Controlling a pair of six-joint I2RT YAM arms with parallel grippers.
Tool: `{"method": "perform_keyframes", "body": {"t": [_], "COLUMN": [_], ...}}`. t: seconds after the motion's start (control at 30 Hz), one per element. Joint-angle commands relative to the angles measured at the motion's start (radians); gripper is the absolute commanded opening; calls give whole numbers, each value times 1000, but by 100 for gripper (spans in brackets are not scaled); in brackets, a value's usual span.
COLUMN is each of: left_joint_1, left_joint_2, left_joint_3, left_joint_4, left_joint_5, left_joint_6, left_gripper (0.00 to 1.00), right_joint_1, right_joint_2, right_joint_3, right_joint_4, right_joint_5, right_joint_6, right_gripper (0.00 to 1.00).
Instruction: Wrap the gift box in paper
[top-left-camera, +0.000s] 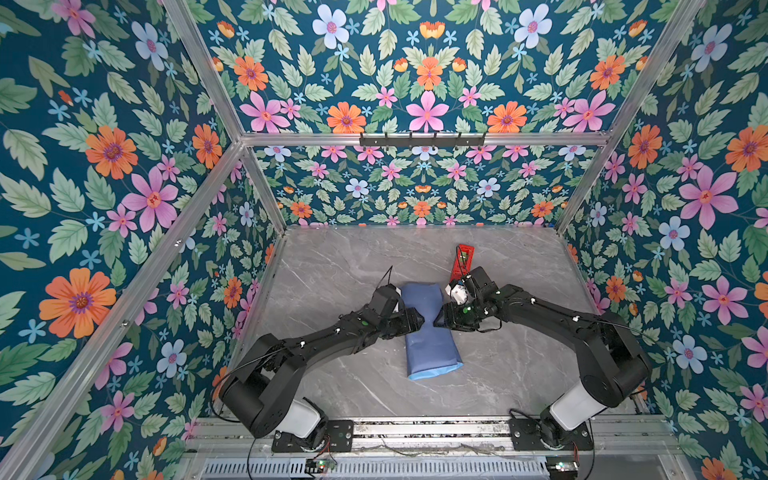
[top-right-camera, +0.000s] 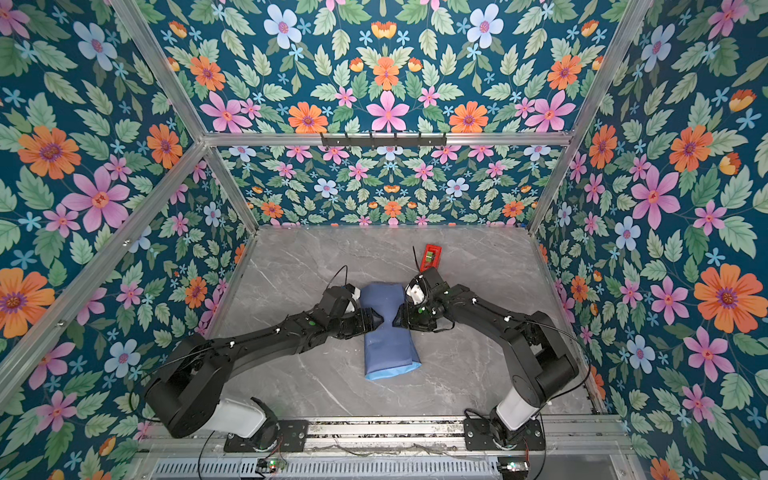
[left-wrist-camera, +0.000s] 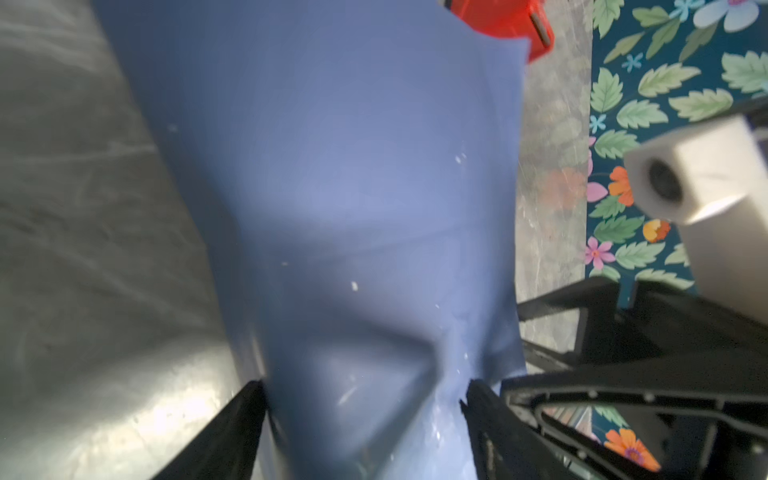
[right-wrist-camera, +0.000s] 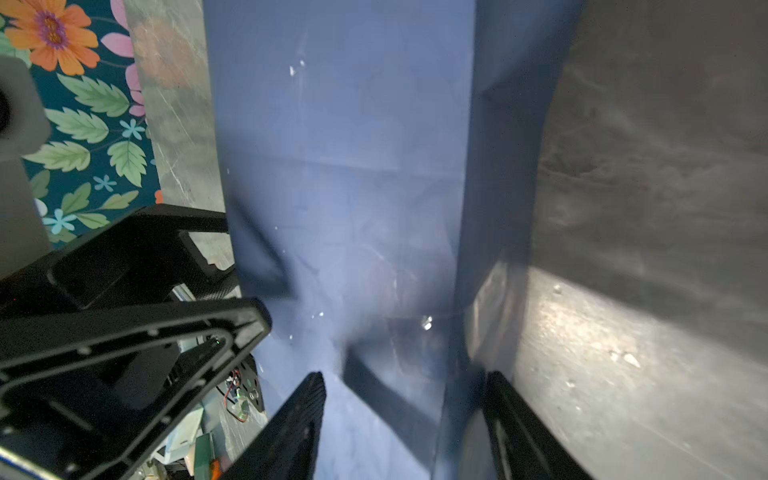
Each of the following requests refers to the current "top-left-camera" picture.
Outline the red tape dispenser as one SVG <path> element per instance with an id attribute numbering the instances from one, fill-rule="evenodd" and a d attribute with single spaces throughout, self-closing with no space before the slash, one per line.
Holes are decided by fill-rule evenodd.
<path id="1" fill-rule="evenodd" d="M 456 246 L 450 281 L 455 282 L 470 273 L 475 248 L 470 245 Z"/>

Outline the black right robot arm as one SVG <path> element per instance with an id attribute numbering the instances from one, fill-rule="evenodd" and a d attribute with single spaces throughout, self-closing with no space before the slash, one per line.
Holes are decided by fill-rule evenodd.
<path id="1" fill-rule="evenodd" d="M 495 318 L 533 329 L 576 355 L 578 380 L 541 414 L 542 432 L 572 432 L 597 414 L 619 406 L 651 374 L 648 355 L 617 314 L 572 310 L 512 284 L 497 286 L 478 267 L 456 283 L 465 298 L 443 305 L 436 325 L 460 332 L 483 330 Z"/>

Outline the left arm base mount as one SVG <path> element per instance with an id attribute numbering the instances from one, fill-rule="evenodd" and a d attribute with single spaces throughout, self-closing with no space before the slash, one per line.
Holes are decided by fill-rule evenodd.
<path id="1" fill-rule="evenodd" d="M 352 420 L 330 419 L 308 399 L 294 400 L 274 432 L 271 450 L 273 453 L 350 452 L 354 428 Z"/>

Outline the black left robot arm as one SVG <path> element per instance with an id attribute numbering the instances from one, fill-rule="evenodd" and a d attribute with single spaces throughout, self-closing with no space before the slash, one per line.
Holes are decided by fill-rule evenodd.
<path id="1" fill-rule="evenodd" d="M 423 324 L 423 316 L 404 304 L 398 288 L 379 287 L 360 309 L 327 328 L 287 339 L 259 337 L 221 382 L 218 399 L 253 437 L 277 432 L 316 449 L 327 436 L 329 420 L 315 403 L 296 398 L 304 376 L 379 340 L 415 333 Z"/>

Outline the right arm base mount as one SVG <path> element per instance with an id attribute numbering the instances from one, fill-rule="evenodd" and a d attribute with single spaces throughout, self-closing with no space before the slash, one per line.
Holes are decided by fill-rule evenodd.
<path id="1" fill-rule="evenodd" d="M 583 422 L 574 430 L 565 430 L 548 411 L 534 417 L 516 408 L 509 409 L 510 439 L 516 450 L 592 451 L 594 438 L 589 424 Z"/>

